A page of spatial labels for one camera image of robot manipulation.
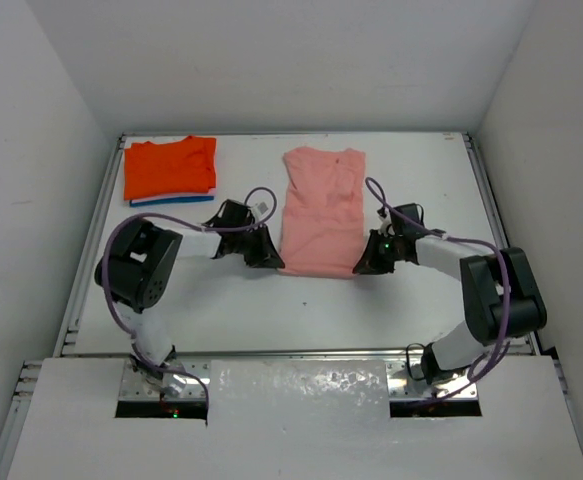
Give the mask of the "pink t-shirt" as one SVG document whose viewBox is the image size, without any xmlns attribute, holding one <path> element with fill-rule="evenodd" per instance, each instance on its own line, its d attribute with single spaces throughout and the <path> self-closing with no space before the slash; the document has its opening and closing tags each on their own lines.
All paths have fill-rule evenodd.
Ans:
<svg viewBox="0 0 583 480">
<path fill-rule="evenodd" d="M 350 279 L 365 247 L 358 150 L 298 147 L 283 155 L 288 175 L 280 254 L 286 275 Z"/>
</svg>

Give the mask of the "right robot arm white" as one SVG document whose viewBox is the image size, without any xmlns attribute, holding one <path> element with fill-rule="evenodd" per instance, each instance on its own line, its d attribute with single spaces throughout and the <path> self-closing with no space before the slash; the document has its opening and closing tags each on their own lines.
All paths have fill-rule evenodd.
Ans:
<svg viewBox="0 0 583 480">
<path fill-rule="evenodd" d="M 428 267 L 460 282 L 464 319 L 423 348 L 421 375 L 429 385 L 471 367 L 480 357 L 495 363 L 505 341 L 545 327 L 547 310 L 526 252 L 494 249 L 482 241 L 438 235 L 369 232 L 356 275 L 384 275 L 395 264 Z"/>
</svg>

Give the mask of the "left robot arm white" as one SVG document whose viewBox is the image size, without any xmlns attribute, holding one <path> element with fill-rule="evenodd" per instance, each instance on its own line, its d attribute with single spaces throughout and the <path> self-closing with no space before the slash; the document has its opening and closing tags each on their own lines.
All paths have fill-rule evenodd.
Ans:
<svg viewBox="0 0 583 480">
<path fill-rule="evenodd" d="M 110 234 L 94 273 L 114 322 L 131 340 L 133 355 L 150 371 L 175 370 L 173 346 L 150 310 L 162 299 L 178 259 L 212 260 L 237 254 L 249 268 L 282 269 L 264 218 L 234 200 L 211 219 L 192 224 L 165 214 L 135 214 Z"/>
</svg>

